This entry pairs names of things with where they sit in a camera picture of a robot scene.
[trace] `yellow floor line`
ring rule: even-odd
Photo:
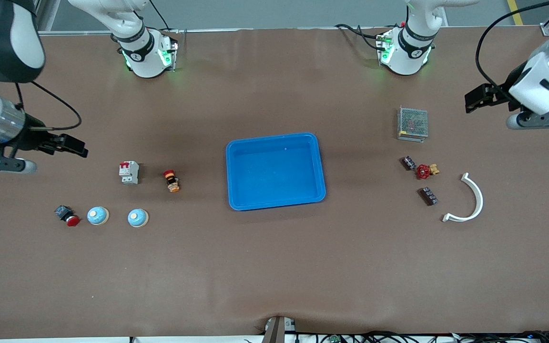
[[[518,5],[516,4],[516,0],[508,0],[508,6],[509,6],[509,11],[518,10]],[[515,15],[512,15],[512,18],[514,18],[514,24],[523,25],[522,18],[520,17],[520,13],[516,13]]]

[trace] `red knob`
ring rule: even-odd
[[[71,217],[67,218],[67,226],[76,226],[79,224],[80,219],[76,215],[72,215]]]
[[[429,166],[426,164],[419,164],[417,167],[417,177],[421,180],[425,180],[429,177],[430,170]]]

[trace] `electronic component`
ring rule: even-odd
[[[417,177],[421,180],[425,180],[431,174],[429,166],[426,164],[419,164],[417,167]]]
[[[168,187],[169,191],[171,193],[178,192],[179,179],[177,178],[177,176],[175,176],[175,172],[172,169],[169,169],[169,170],[165,170],[165,172],[162,174],[166,178],[166,187]]]
[[[60,205],[54,210],[54,213],[61,219],[63,222],[67,223],[67,226],[76,226],[79,224],[80,219],[78,216],[73,213],[73,210],[67,206]]]
[[[437,165],[435,163],[429,165],[429,173],[432,175],[440,174],[440,170],[437,168]]]
[[[109,219],[109,211],[101,206],[97,206],[95,208],[91,208],[88,211],[88,215],[86,216],[89,223],[93,225],[101,225],[105,224],[107,219]]]
[[[417,168],[416,163],[410,158],[410,156],[406,156],[405,158],[401,159],[401,163],[406,167],[406,170],[414,170]]]
[[[120,163],[118,175],[122,176],[123,184],[139,183],[139,163],[135,161],[124,161]]]
[[[425,202],[427,202],[428,206],[433,206],[433,205],[437,204],[437,198],[434,195],[434,193],[431,191],[431,189],[429,189],[429,187],[425,187],[423,189],[420,189],[418,191],[418,193],[420,193],[423,200],[425,200]]]
[[[144,209],[134,209],[128,213],[128,223],[133,228],[140,228],[148,223],[150,216]]]
[[[429,135],[427,111],[400,107],[397,115],[397,132],[398,139],[423,143]]]

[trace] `blue round button cap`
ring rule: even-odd
[[[103,224],[109,219],[109,211],[101,206],[91,208],[86,215],[89,223],[93,225]]]
[[[143,209],[134,209],[128,213],[128,223],[135,228],[144,226],[148,222],[148,213]]]

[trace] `gray floor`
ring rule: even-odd
[[[176,29],[300,28],[334,26],[384,26],[406,17],[402,0],[154,0],[166,21]],[[487,26],[509,13],[506,0],[482,0],[477,5],[447,9],[450,26]],[[163,24],[148,5],[140,12],[147,26]],[[511,18],[502,22],[513,25]],[[104,30],[83,11],[61,0],[51,30]]]

